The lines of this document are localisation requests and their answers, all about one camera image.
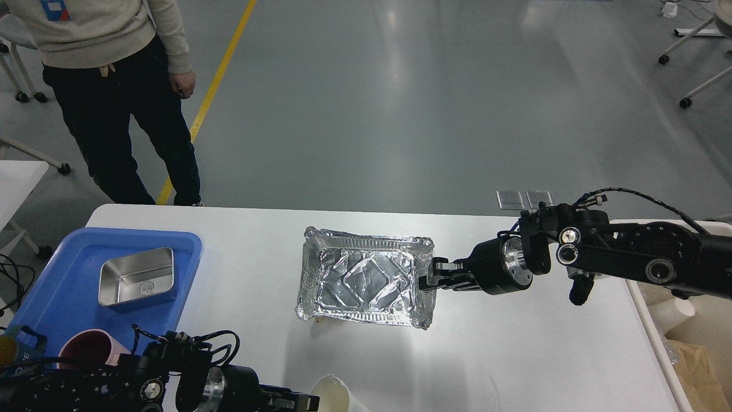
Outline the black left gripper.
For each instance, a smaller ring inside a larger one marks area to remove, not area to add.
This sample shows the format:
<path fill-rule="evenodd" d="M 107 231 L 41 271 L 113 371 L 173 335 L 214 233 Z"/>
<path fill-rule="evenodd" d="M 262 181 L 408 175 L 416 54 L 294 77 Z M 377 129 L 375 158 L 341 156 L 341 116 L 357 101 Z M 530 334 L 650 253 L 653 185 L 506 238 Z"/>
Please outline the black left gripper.
<path fill-rule="evenodd" d="M 320 397 L 290 388 L 261 385 L 250 367 L 209 369 L 203 390 L 204 411 L 319 411 Z"/>

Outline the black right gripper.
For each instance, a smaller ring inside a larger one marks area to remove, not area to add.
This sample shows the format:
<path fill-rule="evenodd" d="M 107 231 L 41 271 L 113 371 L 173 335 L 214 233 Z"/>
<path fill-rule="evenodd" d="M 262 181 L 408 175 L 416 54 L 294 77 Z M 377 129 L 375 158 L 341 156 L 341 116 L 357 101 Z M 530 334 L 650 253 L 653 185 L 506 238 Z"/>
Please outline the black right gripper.
<path fill-rule="evenodd" d="M 501 295 L 527 290 L 534 274 L 529 270 L 520 237 L 508 236 L 484 241 L 474 247 L 462 263 L 450 263 L 435 256 L 428 274 L 419 276 L 421 291 L 484 291 Z"/>

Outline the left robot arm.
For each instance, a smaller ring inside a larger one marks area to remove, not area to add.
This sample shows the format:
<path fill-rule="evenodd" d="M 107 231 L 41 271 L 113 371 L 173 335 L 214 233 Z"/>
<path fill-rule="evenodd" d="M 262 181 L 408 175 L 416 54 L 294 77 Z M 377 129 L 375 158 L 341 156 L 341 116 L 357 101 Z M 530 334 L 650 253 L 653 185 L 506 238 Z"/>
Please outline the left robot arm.
<path fill-rule="evenodd" d="M 29 358 L 2 365 L 3 411 L 163 411 L 177 377 L 177 411 L 317 411 L 319 396 L 264 385 L 250 367 L 233 365 L 241 340 L 231 330 L 154 335 L 138 325 L 141 354 L 115 362 L 87 355 Z"/>

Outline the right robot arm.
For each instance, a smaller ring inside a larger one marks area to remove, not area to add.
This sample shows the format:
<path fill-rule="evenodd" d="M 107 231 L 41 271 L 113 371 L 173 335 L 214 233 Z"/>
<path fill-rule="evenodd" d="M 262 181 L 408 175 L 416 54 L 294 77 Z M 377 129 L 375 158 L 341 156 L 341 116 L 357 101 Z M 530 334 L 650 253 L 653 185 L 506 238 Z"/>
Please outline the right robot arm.
<path fill-rule="evenodd" d="M 629 193 L 677 214 L 668 221 L 612 223 L 599 207 L 607 193 Z M 572 279 L 569 300 L 583 305 L 600 276 L 664 287 L 677 298 L 730 299 L 730 237 L 713 235 L 687 214 L 627 188 L 590 191 L 572 204 L 539 203 L 522 211 L 511 229 L 476 245 L 460 260 L 432 258 L 419 277 L 421 291 L 483 291 L 501 295 L 527 290 L 552 261 Z"/>

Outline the person's hand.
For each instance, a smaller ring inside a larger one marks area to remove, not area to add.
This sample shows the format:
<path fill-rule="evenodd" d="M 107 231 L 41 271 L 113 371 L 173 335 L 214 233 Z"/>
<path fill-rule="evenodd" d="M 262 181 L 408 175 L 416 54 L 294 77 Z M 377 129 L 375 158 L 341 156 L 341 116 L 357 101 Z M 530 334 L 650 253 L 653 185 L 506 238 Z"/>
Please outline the person's hand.
<path fill-rule="evenodd" d="M 168 80 L 173 92 L 178 94 L 180 99 L 186 100 L 193 96 L 196 88 L 196 73 L 194 70 L 189 70 L 186 73 L 169 73 Z"/>

